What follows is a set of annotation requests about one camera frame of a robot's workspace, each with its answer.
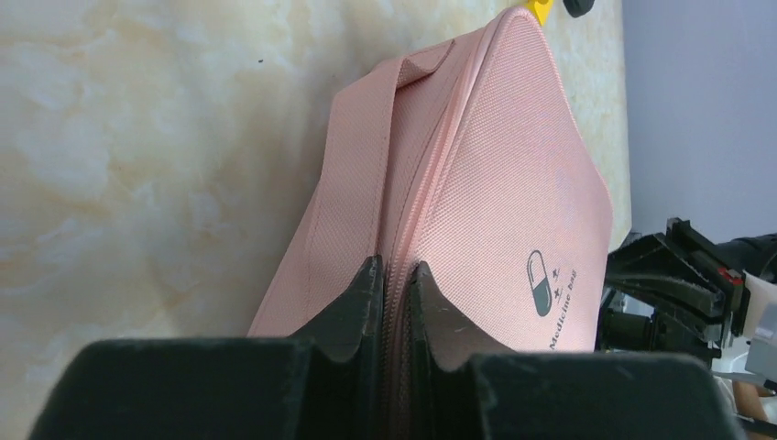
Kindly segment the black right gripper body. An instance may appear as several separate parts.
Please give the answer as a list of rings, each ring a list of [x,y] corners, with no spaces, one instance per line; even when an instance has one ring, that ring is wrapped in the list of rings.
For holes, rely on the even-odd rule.
[[[737,250],[741,269],[721,269],[735,288],[732,321],[726,341],[749,341],[742,371],[715,371],[722,379],[774,389],[776,387],[776,235],[735,239],[724,245]]]

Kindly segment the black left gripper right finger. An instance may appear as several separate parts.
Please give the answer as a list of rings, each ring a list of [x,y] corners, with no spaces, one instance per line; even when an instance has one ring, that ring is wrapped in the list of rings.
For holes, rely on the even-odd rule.
[[[515,353],[440,292],[411,301],[412,439],[742,439],[708,370],[672,354]]]

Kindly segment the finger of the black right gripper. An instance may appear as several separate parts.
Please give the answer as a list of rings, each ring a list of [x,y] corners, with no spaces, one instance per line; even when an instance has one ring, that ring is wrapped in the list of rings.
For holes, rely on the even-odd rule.
[[[607,258],[607,295],[598,315],[600,351],[684,353],[709,365],[731,343],[735,288],[721,269],[741,269],[733,254],[671,218]]]

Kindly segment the pink medicine case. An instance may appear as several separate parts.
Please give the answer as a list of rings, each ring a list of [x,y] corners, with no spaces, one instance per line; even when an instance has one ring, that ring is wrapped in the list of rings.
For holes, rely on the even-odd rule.
[[[336,95],[320,180],[250,332],[298,330],[380,255],[378,437],[406,439],[417,264],[502,345],[589,352],[612,215],[542,29],[511,7]]]

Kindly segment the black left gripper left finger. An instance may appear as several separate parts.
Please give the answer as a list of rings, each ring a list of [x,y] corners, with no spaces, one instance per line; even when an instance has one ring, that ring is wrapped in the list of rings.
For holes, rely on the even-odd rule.
[[[383,264],[287,337],[111,339],[53,387],[34,439],[372,439]]]

